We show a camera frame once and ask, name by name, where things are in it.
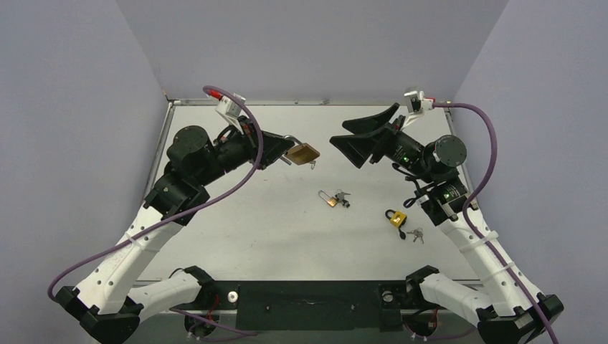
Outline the large brass padlock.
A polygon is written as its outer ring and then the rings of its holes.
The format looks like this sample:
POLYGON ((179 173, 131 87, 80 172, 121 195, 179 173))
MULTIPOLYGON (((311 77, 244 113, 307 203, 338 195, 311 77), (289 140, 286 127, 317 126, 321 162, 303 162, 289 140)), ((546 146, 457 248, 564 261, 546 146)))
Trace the large brass padlock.
POLYGON ((294 146, 287 150, 281 157, 288 165, 295 163, 298 166, 308 164, 313 170, 316 165, 316 159, 320 157, 320 152, 308 143, 303 143, 293 135, 285 135, 284 139, 294 142, 294 146))

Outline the small padlock key charm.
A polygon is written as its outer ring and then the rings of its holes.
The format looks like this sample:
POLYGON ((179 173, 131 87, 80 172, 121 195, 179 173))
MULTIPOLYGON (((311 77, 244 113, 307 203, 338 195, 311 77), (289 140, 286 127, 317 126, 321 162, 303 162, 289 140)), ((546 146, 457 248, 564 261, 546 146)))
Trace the small padlock key charm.
POLYGON ((342 206, 345 208, 349 208, 351 206, 349 201, 346 199, 347 196, 350 196, 350 194, 341 189, 338 189, 335 194, 337 202, 342 204, 342 206))

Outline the small brass padlock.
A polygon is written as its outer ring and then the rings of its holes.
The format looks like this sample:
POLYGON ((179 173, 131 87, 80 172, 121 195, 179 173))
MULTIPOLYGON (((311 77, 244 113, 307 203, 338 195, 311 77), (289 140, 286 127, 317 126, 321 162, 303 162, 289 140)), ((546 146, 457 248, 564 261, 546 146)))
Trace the small brass padlock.
POLYGON ((329 194, 324 190, 320 190, 318 195, 323 199, 330 207, 335 207, 338 204, 338 198, 334 194, 329 194))

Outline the yellow padlock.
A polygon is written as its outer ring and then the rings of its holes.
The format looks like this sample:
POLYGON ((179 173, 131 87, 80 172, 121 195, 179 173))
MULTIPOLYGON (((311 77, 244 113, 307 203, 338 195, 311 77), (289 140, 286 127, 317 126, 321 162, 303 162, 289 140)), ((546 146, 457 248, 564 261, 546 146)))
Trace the yellow padlock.
POLYGON ((391 225, 398 229, 402 228, 407 221, 407 215, 401 211, 387 209, 384 215, 389 220, 391 225))

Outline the yellow padlock keys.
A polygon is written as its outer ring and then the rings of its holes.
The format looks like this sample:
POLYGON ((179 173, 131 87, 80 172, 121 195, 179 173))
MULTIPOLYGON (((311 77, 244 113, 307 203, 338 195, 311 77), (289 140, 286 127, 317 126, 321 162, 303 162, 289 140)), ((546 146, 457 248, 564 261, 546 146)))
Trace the yellow padlock keys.
POLYGON ((405 240, 411 236, 413 242, 419 241, 421 244, 424 243, 424 233, 420 228, 414 229, 412 231, 403 231, 403 230, 399 229, 398 232, 399 232, 399 237, 402 240, 405 240))

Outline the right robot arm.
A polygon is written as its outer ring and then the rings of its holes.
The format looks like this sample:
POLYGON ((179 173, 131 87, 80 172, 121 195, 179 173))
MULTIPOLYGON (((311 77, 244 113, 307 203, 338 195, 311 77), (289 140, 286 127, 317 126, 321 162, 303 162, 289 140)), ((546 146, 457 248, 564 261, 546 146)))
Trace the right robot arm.
POLYGON ((388 158, 406 180, 418 183, 413 202, 456 246, 483 286, 483 291, 471 289, 426 266, 407 277, 406 300, 451 311, 473 325, 485 343, 528 343, 544 333, 556 340, 552 324, 564 305, 525 276, 488 226, 476 201, 478 192, 460 179, 465 144, 453 135, 422 144, 405 133, 436 108, 434 100, 419 99, 400 116, 394 104, 377 115, 346 120, 346 134, 330 139, 355 167, 388 158))

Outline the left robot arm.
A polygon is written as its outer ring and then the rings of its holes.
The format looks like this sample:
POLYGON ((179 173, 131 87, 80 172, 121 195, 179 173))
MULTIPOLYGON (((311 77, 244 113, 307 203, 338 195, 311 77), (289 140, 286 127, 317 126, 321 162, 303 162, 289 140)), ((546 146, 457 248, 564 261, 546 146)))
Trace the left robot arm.
POLYGON ((214 281, 198 267, 144 287, 136 287, 136 280, 199 207, 211 201, 210 183, 245 163, 266 168, 294 145, 288 137, 257 131, 243 116, 216 138, 198 125, 180 129, 166 152, 163 175, 116 247, 102 255, 83 281, 58 290, 56 301, 99 343, 123 343, 144 320, 172 307, 209 306, 214 281))

